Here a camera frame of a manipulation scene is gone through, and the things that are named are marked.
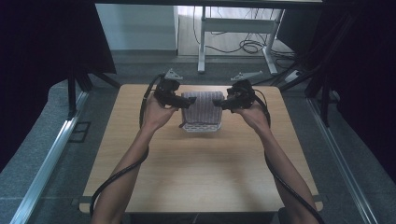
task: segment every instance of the metal rail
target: metal rail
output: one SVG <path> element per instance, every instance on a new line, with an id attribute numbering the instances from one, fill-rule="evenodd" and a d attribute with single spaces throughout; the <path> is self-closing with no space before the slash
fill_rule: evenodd
<path id="1" fill-rule="evenodd" d="M 47 158 L 44 159 L 43 164 L 38 170 L 35 179 L 33 180 L 30 188 L 27 190 L 23 200 L 18 208 L 17 212 L 12 218 L 10 223 L 20 224 L 27 223 L 30 215 L 32 215 L 33 210 L 35 209 L 35 205 L 43 192 L 44 187 L 46 186 L 48 180 L 50 179 L 50 175 L 52 174 L 53 169 L 55 168 L 59 158 L 64 151 L 64 147 L 67 144 L 67 141 L 70 137 L 70 134 L 73 132 L 74 127 L 79 119 L 81 114 L 81 109 L 85 105 L 85 102 L 88 98 L 87 92 L 82 92 L 78 97 L 77 103 L 77 114 L 70 120 L 66 120 L 64 122 L 64 126 L 59 131 L 58 136 L 56 137 L 54 143 L 52 144 L 49 153 L 47 154 Z"/>
<path id="2" fill-rule="evenodd" d="M 358 207 L 359 212 L 361 213 L 361 217 L 366 224 L 377 224 L 377 220 L 375 218 L 375 214 L 371 208 L 371 205 L 367 201 L 366 196 L 364 195 L 361 187 L 355 179 L 355 176 L 352 174 L 352 171 L 349 169 L 347 165 L 347 161 L 343 156 L 343 153 L 340 150 L 337 142 L 332 136 L 332 131 L 330 128 L 326 127 L 325 123 L 322 121 L 320 117 L 320 112 L 318 105 L 314 102 L 313 99 L 307 98 L 308 105 L 311 109 L 312 114 L 315 117 L 315 121 L 317 122 L 328 146 L 332 156 L 334 157 L 335 163 L 346 182 L 346 186 Z"/>

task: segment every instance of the hand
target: hand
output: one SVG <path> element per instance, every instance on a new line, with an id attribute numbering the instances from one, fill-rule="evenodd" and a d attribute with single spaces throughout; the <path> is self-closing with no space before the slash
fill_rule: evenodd
<path id="1" fill-rule="evenodd" d="M 146 102 L 145 116 L 142 128 L 149 128 L 152 131 L 160 129 L 178 111 L 176 107 L 164 108 L 160 105 L 153 93 Z"/>
<path id="2" fill-rule="evenodd" d="M 253 105 L 249 109 L 233 109 L 233 112 L 240 114 L 247 125 L 256 132 L 270 128 L 268 120 L 262 111 L 262 106 L 257 103 L 257 101 L 254 101 Z"/>

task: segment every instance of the white wall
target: white wall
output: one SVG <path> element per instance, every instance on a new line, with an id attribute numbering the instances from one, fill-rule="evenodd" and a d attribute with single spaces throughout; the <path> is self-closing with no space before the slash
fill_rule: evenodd
<path id="1" fill-rule="evenodd" d="M 177 7 L 96 4 L 112 50 L 177 49 Z"/>

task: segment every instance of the black curtain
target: black curtain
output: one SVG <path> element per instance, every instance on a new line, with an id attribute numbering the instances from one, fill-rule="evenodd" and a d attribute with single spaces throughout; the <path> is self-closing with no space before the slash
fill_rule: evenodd
<path id="1" fill-rule="evenodd" d="M 336 53 L 338 110 L 396 182 L 396 22 L 391 4 L 368 2 Z"/>
<path id="2" fill-rule="evenodd" d="M 6 166 L 48 100 L 73 72 L 116 73 L 90 1 L 0 2 L 1 160 Z"/>

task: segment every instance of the forearm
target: forearm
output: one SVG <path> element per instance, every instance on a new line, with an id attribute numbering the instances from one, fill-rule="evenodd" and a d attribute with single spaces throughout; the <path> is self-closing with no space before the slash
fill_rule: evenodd
<path id="1" fill-rule="evenodd" d="M 151 129 L 141 129 L 112 174 L 114 175 L 142 158 L 153 135 L 154 131 Z M 118 224 L 121 222 L 122 215 L 131 199 L 139 168 L 140 166 L 137 166 L 103 190 L 94 208 L 92 223 Z"/>
<path id="2" fill-rule="evenodd" d="M 256 133 L 262 140 L 266 157 L 277 174 L 312 207 L 316 208 L 309 187 L 280 147 L 271 130 L 268 127 L 263 127 L 256 130 Z M 276 187 L 293 223 L 317 223 L 308 210 L 289 194 L 277 180 Z"/>

